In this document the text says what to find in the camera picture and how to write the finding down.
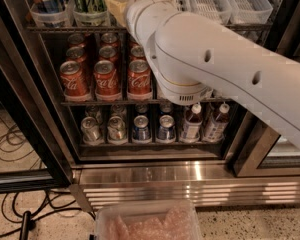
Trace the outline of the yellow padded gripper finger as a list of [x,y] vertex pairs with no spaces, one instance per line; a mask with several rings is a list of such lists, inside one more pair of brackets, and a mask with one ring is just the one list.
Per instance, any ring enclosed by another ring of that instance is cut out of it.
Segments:
[[104,0],[110,14],[116,19],[117,23],[123,27],[125,23],[125,8],[129,0]]

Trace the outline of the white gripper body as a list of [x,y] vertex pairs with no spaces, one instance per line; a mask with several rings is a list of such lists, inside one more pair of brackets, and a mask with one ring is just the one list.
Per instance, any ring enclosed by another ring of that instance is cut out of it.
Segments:
[[173,0],[129,0],[124,12],[126,28],[145,47],[158,25],[177,12]]

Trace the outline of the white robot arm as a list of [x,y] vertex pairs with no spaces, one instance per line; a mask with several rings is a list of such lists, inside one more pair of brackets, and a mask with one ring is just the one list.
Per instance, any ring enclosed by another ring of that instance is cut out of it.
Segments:
[[245,107],[300,149],[300,63],[173,0],[105,0],[140,44],[164,96],[179,105],[206,87]]

